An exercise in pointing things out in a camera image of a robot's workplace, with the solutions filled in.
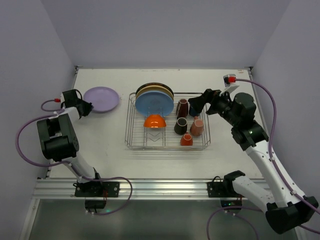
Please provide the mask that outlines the purple plate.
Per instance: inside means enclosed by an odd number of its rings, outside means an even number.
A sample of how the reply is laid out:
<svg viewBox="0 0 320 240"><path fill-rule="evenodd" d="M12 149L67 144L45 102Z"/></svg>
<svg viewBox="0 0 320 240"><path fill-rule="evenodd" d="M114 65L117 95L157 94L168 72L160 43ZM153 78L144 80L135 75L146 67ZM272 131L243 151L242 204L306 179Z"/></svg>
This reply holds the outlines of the purple plate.
<svg viewBox="0 0 320 240"><path fill-rule="evenodd" d="M106 113L118 106L120 97L112 88L97 86L88 89L83 95L83 100L92 104L93 112Z"/></svg>

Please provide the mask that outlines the blue plate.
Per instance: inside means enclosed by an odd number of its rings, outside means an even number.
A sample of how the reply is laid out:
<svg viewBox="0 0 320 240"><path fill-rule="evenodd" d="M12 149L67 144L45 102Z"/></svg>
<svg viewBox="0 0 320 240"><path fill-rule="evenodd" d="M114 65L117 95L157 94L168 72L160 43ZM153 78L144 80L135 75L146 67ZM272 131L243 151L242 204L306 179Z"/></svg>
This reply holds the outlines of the blue plate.
<svg viewBox="0 0 320 240"><path fill-rule="evenodd" d="M149 115L168 116L174 109L174 100L166 93L151 90L135 99L136 110L144 117Z"/></svg>

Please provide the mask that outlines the yellow plate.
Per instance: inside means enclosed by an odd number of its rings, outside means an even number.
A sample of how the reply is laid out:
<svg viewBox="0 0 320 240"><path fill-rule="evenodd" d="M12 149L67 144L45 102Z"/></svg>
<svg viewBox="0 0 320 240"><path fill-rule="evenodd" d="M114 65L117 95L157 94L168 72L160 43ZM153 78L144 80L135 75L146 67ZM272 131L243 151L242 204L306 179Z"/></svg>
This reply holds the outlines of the yellow plate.
<svg viewBox="0 0 320 240"><path fill-rule="evenodd" d="M135 94L135 97L138 98L142 94L150 92L150 91L159 91L161 93L167 94L172 100L174 99L173 91L168 86L166 86L164 84L146 85L137 91L137 93Z"/></svg>

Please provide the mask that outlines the green rimmed printed plate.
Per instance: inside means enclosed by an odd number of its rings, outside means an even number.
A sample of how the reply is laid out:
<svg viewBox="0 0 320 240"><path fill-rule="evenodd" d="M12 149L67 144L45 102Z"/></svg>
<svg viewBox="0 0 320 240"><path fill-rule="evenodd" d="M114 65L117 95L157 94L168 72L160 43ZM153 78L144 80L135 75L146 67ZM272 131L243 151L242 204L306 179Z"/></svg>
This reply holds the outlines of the green rimmed printed plate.
<svg viewBox="0 0 320 240"><path fill-rule="evenodd" d="M168 91L170 91L172 94L174 94L173 90L172 90L169 86L167 86L167 85L165 85L165 84L163 84L163 83L160 83L160 82L149 82L149 83L145 83L145 84L141 85L141 86L136 90L135 94L137 94L141 89L143 89L143 88L145 88L145 87L148 87L148 86L153 86L153 85L164 87L164 88L166 88Z"/></svg>

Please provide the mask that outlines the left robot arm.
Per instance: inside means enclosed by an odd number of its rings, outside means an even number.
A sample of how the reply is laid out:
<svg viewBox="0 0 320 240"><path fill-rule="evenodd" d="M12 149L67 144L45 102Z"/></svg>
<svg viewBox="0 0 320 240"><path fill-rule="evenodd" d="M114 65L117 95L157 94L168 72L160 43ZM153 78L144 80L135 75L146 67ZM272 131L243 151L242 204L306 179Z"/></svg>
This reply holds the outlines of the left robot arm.
<svg viewBox="0 0 320 240"><path fill-rule="evenodd" d="M67 167L78 183L97 180L97 171L79 152L80 143L73 127L73 123L89 115L93 105L83 100L77 89L62 92L60 100L61 110L36 123L41 151L46 159Z"/></svg>

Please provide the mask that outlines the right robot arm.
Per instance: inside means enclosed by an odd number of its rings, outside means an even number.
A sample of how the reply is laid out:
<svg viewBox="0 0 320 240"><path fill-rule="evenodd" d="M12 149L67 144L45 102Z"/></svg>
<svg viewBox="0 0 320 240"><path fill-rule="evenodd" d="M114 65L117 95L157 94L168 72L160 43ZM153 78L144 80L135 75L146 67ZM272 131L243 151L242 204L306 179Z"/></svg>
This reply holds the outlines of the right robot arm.
<svg viewBox="0 0 320 240"><path fill-rule="evenodd" d="M237 170L223 178L229 194L241 195L251 201L278 234L311 219L319 203L315 197L306 196L282 166L270 146L269 136L255 120L257 106L250 94L240 92L231 99L228 92L207 89L188 102L196 113L209 104L207 115L218 114L232 126L233 139L257 166L270 189L265 190Z"/></svg>

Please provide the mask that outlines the blue cup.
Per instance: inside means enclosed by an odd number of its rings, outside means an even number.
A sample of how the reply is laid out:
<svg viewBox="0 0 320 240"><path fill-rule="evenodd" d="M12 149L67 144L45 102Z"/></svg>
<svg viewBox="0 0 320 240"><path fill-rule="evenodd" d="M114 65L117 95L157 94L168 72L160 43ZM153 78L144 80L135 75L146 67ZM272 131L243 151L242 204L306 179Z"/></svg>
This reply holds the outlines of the blue cup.
<svg viewBox="0 0 320 240"><path fill-rule="evenodd" d="M201 112L202 112L202 109L194 105L191 105L188 111L191 117L199 117Z"/></svg>

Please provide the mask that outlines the dark brown cup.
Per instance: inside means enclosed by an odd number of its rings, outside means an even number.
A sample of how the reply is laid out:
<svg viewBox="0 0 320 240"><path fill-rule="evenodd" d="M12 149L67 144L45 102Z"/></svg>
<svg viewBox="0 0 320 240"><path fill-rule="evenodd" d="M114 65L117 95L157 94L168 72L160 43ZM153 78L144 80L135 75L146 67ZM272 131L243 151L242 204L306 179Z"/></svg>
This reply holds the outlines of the dark brown cup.
<svg viewBox="0 0 320 240"><path fill-rule="evenodd" d="M184 98L180 99L176 107L177 118L186 118L189 114L188 101Z"/></svg>

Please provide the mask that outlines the pink cup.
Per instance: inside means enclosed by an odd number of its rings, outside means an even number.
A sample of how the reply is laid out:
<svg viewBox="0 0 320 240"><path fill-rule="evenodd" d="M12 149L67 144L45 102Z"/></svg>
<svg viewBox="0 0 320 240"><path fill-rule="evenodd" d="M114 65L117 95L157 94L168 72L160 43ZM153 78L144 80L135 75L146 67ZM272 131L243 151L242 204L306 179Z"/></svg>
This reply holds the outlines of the pink cup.
<svg viewBox="0 0 320 240"><path fill-rule="evenodd" d="M198 116L195 116L193 123L190 127L190 133L195 137L199 137L200 135L202 135L203 131L204 131L203 120Z"/></svg>

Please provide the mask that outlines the black cup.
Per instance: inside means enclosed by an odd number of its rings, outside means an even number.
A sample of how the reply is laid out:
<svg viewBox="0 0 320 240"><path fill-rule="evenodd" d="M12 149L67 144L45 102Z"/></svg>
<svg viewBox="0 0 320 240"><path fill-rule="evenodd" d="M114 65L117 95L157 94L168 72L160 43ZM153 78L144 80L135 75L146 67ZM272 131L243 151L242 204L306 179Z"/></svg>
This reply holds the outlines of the black cup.
<svg viewBox="0 0 320 240"><path fill-rule="evenodd" d="M178 135L184 135L187 132L188 122L184 117L179 117L174 126L174 132Z"/></svg>

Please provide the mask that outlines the red orange cup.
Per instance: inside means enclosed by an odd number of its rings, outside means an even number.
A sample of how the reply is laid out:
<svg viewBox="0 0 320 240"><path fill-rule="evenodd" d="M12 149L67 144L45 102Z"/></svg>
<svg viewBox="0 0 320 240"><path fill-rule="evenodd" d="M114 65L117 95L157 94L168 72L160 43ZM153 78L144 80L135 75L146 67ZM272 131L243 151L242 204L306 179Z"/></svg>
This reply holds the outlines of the red orange cup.
<svg viewBox="0 0 320 240"><path fill-rule="evenodd" d="M180 139L181 146L192 146L193 143L194 143L193 137L188 132L186 132Z"/></svg>

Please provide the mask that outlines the orange bowl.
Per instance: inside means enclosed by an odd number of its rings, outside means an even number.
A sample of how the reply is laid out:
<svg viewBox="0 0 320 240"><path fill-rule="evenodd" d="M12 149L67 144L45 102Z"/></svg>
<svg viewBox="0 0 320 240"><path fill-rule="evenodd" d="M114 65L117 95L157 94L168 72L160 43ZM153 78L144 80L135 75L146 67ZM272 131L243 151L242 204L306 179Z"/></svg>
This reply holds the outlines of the orange bowl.
<svg viewBox="0 0 320 240"><path fill-rule="evenodd" d="M159 129L165 128L167 124L165 119L161 115L151 114L145 119L143 126L145 128Z"/></svg>

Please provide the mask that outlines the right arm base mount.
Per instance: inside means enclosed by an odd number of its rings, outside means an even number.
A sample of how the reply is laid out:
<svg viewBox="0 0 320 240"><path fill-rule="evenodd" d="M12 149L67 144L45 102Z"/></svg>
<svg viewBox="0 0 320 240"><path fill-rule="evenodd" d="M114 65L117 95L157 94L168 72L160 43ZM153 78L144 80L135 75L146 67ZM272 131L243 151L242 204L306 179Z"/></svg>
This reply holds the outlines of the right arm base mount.
<svg viewBox="0 0 320 240"><path fill-rule="evenodd" d="M206 186L208 197L219 199L222 208L236 207L227 209L227 212L238 213L241 210L242 196L235 193L220 176L215 176L213 180L206 183Z"/></svg>

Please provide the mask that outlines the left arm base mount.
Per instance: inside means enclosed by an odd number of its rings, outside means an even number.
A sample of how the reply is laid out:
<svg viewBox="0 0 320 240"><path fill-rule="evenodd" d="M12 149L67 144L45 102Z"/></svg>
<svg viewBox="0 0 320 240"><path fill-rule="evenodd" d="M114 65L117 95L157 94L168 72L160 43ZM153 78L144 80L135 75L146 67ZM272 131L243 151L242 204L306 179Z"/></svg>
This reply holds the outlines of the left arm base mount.
<svg viewBox="0 0 320 240"><path fill-rule="evenodd" d="M84 207L88 211L102 210L107 204L108 198L117 198L119 195L119 182L115 181L90 181L86 183L74 183L74 196L78 198L102 198L102 200L85 200Z"/></svg>

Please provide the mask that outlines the aluminium rail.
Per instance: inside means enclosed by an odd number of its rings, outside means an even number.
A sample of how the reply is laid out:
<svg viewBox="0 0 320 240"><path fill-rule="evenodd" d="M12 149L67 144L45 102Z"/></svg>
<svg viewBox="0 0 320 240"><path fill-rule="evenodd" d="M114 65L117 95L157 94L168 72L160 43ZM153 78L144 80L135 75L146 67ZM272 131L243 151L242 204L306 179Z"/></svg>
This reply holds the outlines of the aluminium rail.
<svg viewBox="0 0 320 240"><path fill-rule="evenodd" d="M132 179L134 200L207 200L209 179ZM38 179L31 195L38 200L76 200L74 178Z"/></svg>

